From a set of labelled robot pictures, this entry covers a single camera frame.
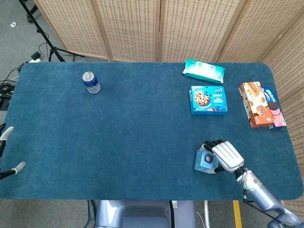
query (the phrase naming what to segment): robot finger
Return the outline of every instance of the robot finger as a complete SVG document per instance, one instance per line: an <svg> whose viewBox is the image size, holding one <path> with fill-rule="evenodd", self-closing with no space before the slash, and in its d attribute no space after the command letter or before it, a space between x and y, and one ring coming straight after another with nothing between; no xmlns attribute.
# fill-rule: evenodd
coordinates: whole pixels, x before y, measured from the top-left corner
<svg viewBox="0 0 304 228"><path fill-rule="evenodd" d="M204 144L203 144L203 147L204 147L207 151L210 151L210 152L213 153L213 151L212 151L212 146L210 146L210 145L204 143Z"/></svg>
<svg viewBox="0 0 304 228"><path fill-rule="evenodd" d="M207 145L209 145L209 146L211 146L211 147L216 146L216 144L213 143L213 142L211 142L211 141L205 141L204 144L207 144Z"/></svg>
<svg viewBox="0 0 304 228"><path fill-rule="evenodd" d="M226 171L224 168L223 168L223 166L218 166L217 168L215 168L214 170L213 170L215 173L218 173L218 172L222 172L222 171Z"/></svg>
<svg viewBox="0 0 304 228"><path fill-rule="evenodd" d="M217 141L212 141L214 144L219 145L220 143L224 143L224 140L218 139Z"/></svg>

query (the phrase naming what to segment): yellow tape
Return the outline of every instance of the yellow tape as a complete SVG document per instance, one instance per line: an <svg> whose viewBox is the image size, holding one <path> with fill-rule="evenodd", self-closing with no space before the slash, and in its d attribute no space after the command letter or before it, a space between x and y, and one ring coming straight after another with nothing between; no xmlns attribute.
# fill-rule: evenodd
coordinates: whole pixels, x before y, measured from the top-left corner
<svg viewBox="0 0 304 228"><path fill-rule="evenodd" d="M239 209L238 200L233 201L234 218L236 221L236 228L242 228L241 211Z"/></svg>

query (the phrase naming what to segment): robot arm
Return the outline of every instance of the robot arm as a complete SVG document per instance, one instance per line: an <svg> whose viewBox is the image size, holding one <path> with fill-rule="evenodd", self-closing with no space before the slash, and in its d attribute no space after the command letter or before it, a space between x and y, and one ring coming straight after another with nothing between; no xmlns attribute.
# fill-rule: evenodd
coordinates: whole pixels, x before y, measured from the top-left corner
<svg viewBox="0 0 304 228"><path fill-rule="evenodd" d="M244 189L244 202L251 207L264 213L265 211L276 211L276 218L268 223L268 228L283 228L283 224L295 228L304 228L304 223L294 213L286 209L263 185L263 183L248 168L244 167L244 158L234 148L230 142L223 140L205 141L203 147L214 153L224 170L234 173L237 182ZM250 193L254 202L261 208L256 208L247 201L247 191Z"/></svg>

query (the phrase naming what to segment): table leg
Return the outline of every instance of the table leg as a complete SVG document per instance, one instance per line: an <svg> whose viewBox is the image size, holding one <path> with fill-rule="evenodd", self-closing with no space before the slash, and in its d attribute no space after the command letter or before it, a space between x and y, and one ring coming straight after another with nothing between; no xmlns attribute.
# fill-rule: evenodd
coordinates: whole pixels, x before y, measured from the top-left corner
<svg viewBox="0 0 304 228"><path fill-rule="evenodd" d="M210 228L208 200L204 200L205 228Z"/></svg>

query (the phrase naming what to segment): power strip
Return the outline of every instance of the power strip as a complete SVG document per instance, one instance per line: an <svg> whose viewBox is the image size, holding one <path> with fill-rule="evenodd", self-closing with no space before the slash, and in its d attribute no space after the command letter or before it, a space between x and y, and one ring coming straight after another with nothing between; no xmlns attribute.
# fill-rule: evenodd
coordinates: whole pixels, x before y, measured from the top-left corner
<svg viewBox="0 0 304 228"><path fill-rule="evenodd" d="M41 62L41 60L40 60L40 58L38 58L38 59L36 59L36 60L31 60L31 61L29 61L28 63L40 63Z"/></svg>

